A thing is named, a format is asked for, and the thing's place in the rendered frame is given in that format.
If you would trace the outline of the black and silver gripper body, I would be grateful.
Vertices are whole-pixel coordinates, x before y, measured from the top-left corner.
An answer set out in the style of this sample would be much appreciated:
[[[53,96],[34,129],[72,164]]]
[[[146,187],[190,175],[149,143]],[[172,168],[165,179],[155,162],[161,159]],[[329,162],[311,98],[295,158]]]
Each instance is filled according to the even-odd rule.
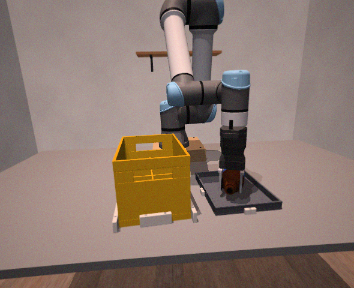
[[[219,168],[245,170],[248,112],[221,112]]]

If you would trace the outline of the brown glass bottle with blue label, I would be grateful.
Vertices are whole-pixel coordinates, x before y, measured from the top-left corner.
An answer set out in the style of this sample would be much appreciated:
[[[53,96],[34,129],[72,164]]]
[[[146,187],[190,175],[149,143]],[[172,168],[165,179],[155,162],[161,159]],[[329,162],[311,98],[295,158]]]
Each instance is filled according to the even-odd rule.
[[[222,173],[223,189],[228,195],[239,191],[240,170],[224,169]],[[242,187],[244,185],[245,173],[242,176]]]

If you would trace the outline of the yellow open-top crate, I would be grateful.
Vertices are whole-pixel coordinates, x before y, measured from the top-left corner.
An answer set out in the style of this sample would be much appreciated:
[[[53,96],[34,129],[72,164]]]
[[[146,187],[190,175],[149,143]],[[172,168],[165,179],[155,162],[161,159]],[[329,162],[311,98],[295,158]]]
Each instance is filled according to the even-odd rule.
[[[136,151],[136,144],[157,142],[162,149]],[[174,134],[122,137],[112,165],[119,227],[161,212],[191,219],[190,155]]]

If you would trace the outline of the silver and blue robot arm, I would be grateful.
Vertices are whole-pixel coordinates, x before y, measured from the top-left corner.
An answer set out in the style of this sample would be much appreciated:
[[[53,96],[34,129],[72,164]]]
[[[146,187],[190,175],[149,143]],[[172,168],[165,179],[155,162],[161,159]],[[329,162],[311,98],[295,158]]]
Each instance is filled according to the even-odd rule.
[[[222,112],[248,111],[249,71],[225,71],[222,80],[211,80],[213,36],[223,17],[223,0],[165,0],[160,11],[171,78],[160,103],[161,134],[174,134],[184,148],[185,124],[212,122],[217,104]],[[193,35],[192,66],[185,25]]]

